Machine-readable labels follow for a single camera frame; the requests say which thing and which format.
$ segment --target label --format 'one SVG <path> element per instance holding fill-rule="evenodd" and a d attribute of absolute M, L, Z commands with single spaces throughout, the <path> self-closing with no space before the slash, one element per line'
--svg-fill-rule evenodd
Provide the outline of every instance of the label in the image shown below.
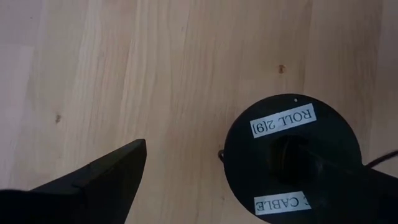
<path fill-rule="evenodd" d="M 268 215 L 311 209 L 304 193 L 301 191 L 255 197 L 254 207 L 256 208 L 256 215 Z"/>
<path fill-rule="evenodd" d="M 254 138 L 317 120 L 312 103 L 250 121 Z"/>

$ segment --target cable label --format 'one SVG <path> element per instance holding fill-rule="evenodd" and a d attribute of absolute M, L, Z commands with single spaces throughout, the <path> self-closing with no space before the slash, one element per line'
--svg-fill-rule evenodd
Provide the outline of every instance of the cable label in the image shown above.
<path fill-rule="evenodd" d="M 254 198 L 256 215 L 294 212 L 311 209 L 302 191 Z"/>
<path fill-rule="evenodd" d="M 312 103 L 250 121 L 254 138 L 317 120 Z"/>

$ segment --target cable spool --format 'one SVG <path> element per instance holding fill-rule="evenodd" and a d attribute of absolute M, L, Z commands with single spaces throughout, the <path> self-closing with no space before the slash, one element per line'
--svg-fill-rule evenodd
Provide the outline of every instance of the cable spool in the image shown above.
<path fill-rule="evenodd" d="M 229 186 L 253 215 L 269 223 L 317 223 L 303 186 L 317 181 L 323 164 L 362 167 L 349 124 L 333 108 L 309 96 L 271 96 L 233 123 L 219 153 Z"/>

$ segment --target black object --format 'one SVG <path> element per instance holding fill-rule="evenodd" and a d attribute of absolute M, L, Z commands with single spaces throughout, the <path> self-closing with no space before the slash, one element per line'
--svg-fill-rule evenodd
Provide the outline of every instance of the black object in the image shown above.
<path fill-rule="evenodd" d="M 269 223 L 398 223 L 398 179 L 362 165 L 349 124 L 314 98 L 250 106 L 219 157 L 236 198 Z"/>
<path fill-rule="evenodd" d="M 146 142 L 135 140 L 31 191 L 0 191 L 0 223 L 126 221 L 141 182 Z"/>
<path fill-rule="evenodd" d="M 392 151 L 386 155 L 383 155 L 375 160 L 373 160 L 372 162 L 366 164 L 366 167 L 368 168 L 373 168 L 377 165 L 379 165 L 380 163 L 387 161 L 389 159 L 392 159 L 393 157 L 398 156 L 398 150 Z"/>

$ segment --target light wood grain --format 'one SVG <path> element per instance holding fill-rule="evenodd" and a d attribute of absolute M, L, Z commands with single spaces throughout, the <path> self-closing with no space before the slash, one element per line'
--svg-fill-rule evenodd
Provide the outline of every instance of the light wood grain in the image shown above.
<path fill-rule="evenodd" d="M 127 223 L 262 223 L 216 153 L 279 93 L 338 110 L 368 162 L 398 148 L 394 0 L 0 0 L 0 187 L 31 189 L 137 138 Z M 378 167 L 398 175 L 396 162 Z"/>

